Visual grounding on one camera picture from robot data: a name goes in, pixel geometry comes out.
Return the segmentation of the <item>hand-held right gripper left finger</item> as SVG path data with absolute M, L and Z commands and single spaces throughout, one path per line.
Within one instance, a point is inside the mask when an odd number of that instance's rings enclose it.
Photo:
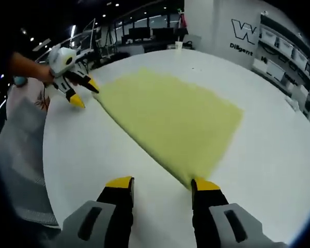
M 61 247 L 128 247 L 133 189 L 132 176 L 109 181 L 96 201 L 87 201 L 64 220 Z

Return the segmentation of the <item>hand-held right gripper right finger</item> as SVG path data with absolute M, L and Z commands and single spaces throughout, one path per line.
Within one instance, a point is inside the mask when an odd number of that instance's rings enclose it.
M 262 223 L 240 205 L 230 204 L 215 183 L 193 178 L 191 190 L 197 247 L 287 247 L 268 238 Z

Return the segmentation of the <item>person's left hand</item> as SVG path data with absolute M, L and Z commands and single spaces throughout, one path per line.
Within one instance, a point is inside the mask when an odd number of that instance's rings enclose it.
M 40 65 L 39 80 L 45 84 L 53 84 L 54 76 L 51 73 L 51 68 L 48 65 Z

